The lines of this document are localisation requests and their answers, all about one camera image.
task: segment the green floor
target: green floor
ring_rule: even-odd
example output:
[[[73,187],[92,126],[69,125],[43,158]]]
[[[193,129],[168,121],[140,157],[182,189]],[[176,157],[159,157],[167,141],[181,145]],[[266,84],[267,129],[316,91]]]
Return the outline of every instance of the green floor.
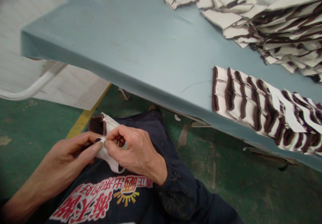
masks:
[[[125,117],[151,104],[122,99],[112,86],[99,104],[101,112]],[[0,99],[1,198],[24,183],[43,156],[65,138],[82,110],[47,101]],[[191,128],[191,120],[162,111],[179,157],[211,192],[236,208],[245,223],[321,223],[322,174],[304,165],[289,166],[243,152],[243,142],[210,128]]]

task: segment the fingernail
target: fingernail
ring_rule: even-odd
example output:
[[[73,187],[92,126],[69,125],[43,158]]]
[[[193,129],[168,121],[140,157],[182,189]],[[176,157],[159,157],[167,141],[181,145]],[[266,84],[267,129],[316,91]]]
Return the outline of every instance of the fingernail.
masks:
[[[102,144],[102,142],[97,142],[97,143],[95,143],[94,145],[93,145],[93,150],[94,151],[99,151],[99,150],[101,150],[101,148],[103,147],[103,144]]]

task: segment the yellow floor line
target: yellow floor line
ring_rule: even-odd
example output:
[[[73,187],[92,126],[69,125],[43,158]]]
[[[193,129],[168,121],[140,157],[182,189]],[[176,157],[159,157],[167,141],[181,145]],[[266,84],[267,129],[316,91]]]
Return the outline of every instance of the yellow floor line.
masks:
[[[101,95],[101,97],[98,99],[98,101],[96,102],[96,104],[93,106],[93,108],[91,110],[84,110],[83,111],[83,113],[80,115],[80,117],[75,122],[74,126],[71,128],[71,130],[67,134],[66,139],[77,136],[78,134],[80,134],[83,131],[84,127],[88,123],[88,121],[91,118],[91,116],[93,115],[95,109],[98,107],[98,105],[100,104],[101,100],[103,99],[104,95],[106,94],[108,89],[111,87],[111,85],[112,84],[109,84],[109,86],[106,88],[104,93]]]

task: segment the fabric stack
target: fabric stack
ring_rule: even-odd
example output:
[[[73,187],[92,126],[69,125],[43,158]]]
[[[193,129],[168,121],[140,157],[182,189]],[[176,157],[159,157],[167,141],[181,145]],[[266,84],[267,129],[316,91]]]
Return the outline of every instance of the fabric stack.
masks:
[[[226,39],[260,52],[265,64],[299,69],[322,83],[322,0],[164,0],[172,9],[196,2]]]
[[[322,105],[231,68],[213,69],[212,108],[275,139],[284,150],[322,156]]]

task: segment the light blue tablecloth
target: light blue tablecloth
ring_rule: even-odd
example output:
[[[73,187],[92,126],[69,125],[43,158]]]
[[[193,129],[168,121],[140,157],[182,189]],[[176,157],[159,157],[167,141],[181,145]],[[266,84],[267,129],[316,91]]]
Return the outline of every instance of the light blue tablecloth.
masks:
[[[173,11],[162,0],[69,0],[23,28],[21,53],[88,69],[138,96],[199,117],[322,171],[322,158],[280,150],[270,138],[214,113],[212,68],[243,71],[322,102],[321,85],[223,38],[195,5]]]

